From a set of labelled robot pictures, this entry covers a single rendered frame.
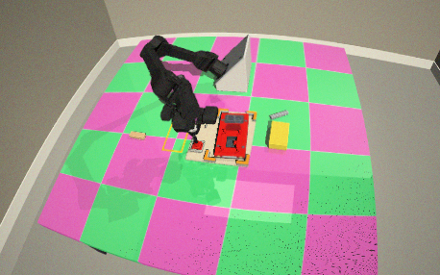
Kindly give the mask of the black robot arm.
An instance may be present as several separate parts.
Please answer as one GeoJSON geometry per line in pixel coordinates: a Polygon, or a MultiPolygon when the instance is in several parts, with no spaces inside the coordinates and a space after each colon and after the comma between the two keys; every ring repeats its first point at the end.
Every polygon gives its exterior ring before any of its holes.
{"type": "Polygon", "coordinates": [[[154,36],[150,42],[143,46],[139,54],[152,76],[150,81],[152,92],[170,107],[174,103],[177,106],[177,109],[173,109],[172,128],[177,133],[187,133],[195,127],[195,118],[200,115],[201,108],[193,93],[191,83],[186,80],[183,74],[176,75],[171,70],[166,70],[160,58],[169,56],[194,63],[196,68],[206,73],[211,72],[217,76],[217,79],[226,74],[230,64],[218,60],[219,56],[213,52],[193,52],[172,45],[163,36],[154,36]],[[167,98],[172,89],[173,93],[167,98]]]}

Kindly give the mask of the black tyre with white hub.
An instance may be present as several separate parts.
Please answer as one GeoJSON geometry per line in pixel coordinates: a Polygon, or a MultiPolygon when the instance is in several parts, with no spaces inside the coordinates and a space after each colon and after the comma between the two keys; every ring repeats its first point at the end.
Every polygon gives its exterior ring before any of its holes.
{"type": "Polygon", "coordinates": [[[191,130],[189,130],[187,133],[188,133],[190,136],[196,136],[196,135],[199,133],[199,131],[198,131],[198,129],[197,129],[197,124],[195,124],[195,127],[194,127],[194,128],[191,128],[191,130]]]}

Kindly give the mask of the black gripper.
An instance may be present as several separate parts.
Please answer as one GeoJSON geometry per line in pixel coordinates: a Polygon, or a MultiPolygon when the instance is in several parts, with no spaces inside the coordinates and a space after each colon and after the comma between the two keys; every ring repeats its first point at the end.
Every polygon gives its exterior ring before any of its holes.
{"type": "MultiPolygon", "coordinates": [[[[172,105],[172,107],[170,107],[167,104],[164,104],[162,107],[162,110],[159,114],[159,117],[161,119],[161,121],[169,121],[172,118],[172,122],[173,122],[173,117],[174,117],[174,111],[173,109],[177,109],[177,106],[175,104],[172,105]]],[[[201,124],[215,124],[216,120],[217,120],[217,116],[218,116],[218,107],[217,106],[205,106],[204,108],[201,108],[201,113],[200,115],[197,117],[196,123],[197,124],[197,129],[198,131],[200,131],[201,128],[201,124]]]]}

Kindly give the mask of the yellow block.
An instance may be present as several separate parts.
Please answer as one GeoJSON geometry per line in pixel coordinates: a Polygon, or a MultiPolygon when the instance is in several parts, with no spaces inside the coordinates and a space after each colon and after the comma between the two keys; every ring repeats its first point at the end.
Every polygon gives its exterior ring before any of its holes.
{"type": "Polygon", "coordinates": [[[290,123],[275,122],[272,120],[269,149],[287,149],[289,126],[290,123]]]}

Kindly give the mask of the tan wooden block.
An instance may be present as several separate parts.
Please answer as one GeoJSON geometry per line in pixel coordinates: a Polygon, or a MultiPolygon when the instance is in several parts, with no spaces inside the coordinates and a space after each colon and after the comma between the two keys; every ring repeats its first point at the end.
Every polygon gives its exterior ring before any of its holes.
{"type": "Polygon", "coordinates": [[[129,137],[130,138],[137,138],[137,139],[144,140],[146,138],[146,134],[145,133],[131,131],[130,134],[129,134],[129,137]]]}

